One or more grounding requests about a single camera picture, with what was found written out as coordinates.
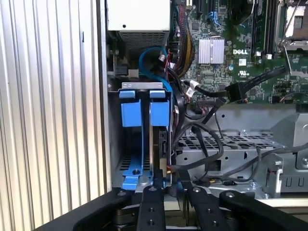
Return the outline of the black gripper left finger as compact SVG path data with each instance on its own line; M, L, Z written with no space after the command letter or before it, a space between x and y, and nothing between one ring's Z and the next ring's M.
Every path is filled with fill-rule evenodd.
M142 192L113 188L110 192L36 228L37 231L106 231L124 207L137 208L137 231L165 231L163 171Z

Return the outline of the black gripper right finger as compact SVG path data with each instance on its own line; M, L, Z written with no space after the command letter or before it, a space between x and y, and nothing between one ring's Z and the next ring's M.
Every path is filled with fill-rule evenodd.
M306 231L308 223L237 191L224 191L219 198L182 180L186 205L195 210L202 231Z

